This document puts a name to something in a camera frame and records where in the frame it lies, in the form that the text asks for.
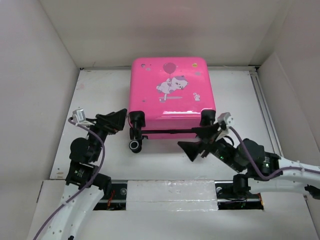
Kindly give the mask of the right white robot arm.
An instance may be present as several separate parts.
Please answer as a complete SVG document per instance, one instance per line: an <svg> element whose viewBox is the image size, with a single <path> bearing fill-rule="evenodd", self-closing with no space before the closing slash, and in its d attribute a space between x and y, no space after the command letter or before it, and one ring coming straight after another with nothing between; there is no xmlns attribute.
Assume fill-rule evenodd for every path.
<svg viewBox="0 0 320 240"><path fill-rule="evenodd" d="M229 124L194 127L192 131L199 137L198 142L177 143L190 161L213 155L236 171L231 185L226 190L220 190L220 195L242 199L264 192L289 192L316 200L320 198L319 166L267 152L263 145L241 138Z"/></svg>

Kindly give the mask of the pink hard-shell suitcase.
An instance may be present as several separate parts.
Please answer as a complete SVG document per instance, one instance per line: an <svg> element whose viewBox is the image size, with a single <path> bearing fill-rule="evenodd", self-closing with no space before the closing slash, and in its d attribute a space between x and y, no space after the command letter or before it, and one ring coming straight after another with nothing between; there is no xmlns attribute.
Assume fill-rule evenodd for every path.
<svg viewBox="0 0 320 240"><path fill-rule="evenodd" d="M216 105L207 62L202 57L140 57L131 65L129 149L144 139L183 139L212 126Z"/></svg>

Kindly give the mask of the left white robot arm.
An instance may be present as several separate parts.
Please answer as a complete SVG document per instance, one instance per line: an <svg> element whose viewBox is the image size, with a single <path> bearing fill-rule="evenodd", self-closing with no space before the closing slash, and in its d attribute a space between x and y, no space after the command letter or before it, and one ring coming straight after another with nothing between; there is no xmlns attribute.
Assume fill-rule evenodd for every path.
<svg viewBox="0 0 320 240"><path fill-rule="evenodd" d="M87 135L70 144L70 165L59 206L36 232L35 240L76 239L98 202L112 193L111 177L100 173L106 157L105 140L124 129L127 112L123 108L88 119L83 109L73 111L68 122Z"/></svg>

